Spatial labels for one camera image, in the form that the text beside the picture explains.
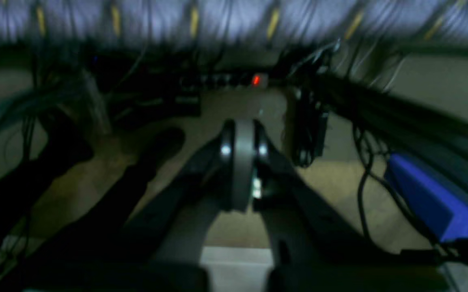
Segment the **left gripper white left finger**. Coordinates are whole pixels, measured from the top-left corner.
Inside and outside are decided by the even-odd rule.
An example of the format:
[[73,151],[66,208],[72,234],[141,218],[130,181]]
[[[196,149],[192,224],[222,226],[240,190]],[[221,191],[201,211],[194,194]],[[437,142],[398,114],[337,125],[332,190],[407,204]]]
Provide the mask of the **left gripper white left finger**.
[[196,232],[175,240],[176,260],[154,260],[171,236],[189,232],[185,205],[202,200],[200,186],[213,166],[230,170],[234,126],[196,152],[172,183],[129,220],[148,183],[183,146],[184,132],[161,132],[137,163],[84,216],[47,240],[27,260],[27,290],[38,292],[207,291],[206,272],[192,260],[180,264],[184,249],[203,239]]

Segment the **left gripper black-tipped right finger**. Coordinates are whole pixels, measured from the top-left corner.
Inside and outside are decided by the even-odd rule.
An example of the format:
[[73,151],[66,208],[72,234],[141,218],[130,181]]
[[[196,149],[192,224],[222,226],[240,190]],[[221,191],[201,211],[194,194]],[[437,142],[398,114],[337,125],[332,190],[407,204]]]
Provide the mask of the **left gripper black-tipped right finger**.
[[435,264],[388,253],[366,240],[312,190],[260,122],[235,120],[233,203],[265,225],[274,268],[267,292],[447,292]]

